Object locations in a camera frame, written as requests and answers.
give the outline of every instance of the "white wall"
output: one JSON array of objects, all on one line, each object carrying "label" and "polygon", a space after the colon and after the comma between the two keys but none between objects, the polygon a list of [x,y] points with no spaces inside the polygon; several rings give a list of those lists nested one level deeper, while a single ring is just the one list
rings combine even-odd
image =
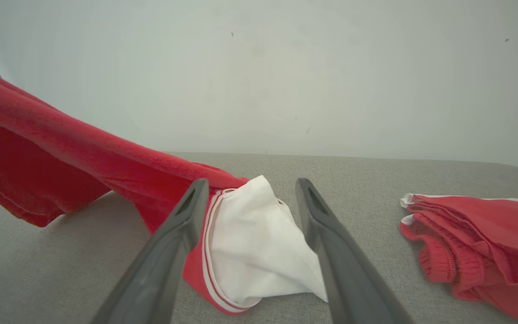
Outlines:
[{"label": "white wall", "polygon": [[158,150],[518,166],[515,0],[0,0],[0,66]]}]

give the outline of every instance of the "gray fabric surface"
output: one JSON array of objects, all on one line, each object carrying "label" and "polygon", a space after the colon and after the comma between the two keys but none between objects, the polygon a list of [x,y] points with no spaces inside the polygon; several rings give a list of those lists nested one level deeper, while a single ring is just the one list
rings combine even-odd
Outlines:
[{"label": "gray fabric surface", "polygon": [[[265,175],[299,223],[295,181],[310,178],[417,323],[514,323],[486,303],[456,300],[429,283],[420,243],[399,232],[405,193],[518,198],[518,168],[480,162],[352,157],[176,153],[236,176]],[[47,228],[0,207],[0,323],[86,323],[132,262],[148,232],[134,206],[109,193]],[[313,294],[263,299],[241,316],[224,315],[185,282],[173,323],[331,323]]]}]

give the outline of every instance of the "red cloth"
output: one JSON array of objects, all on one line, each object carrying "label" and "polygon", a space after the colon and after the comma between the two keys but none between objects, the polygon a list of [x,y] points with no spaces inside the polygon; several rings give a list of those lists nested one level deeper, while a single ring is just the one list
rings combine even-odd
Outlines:
[{"label": "red cloth", "polygon": [[426,242],[419,261],[429,281],[518,318],[517,201],[414,195],[407,209],[414,221],[401,232]]},{"label": "red cloth", "polygon": [[[210,193],[247,182],[113,136],[0,79],[0,204],[14,216],[46,226],[112,189],[136,205],[153,233],[198,178],[209,180]],[[202,243],[184,277],[218,306],[200,281]]]}]

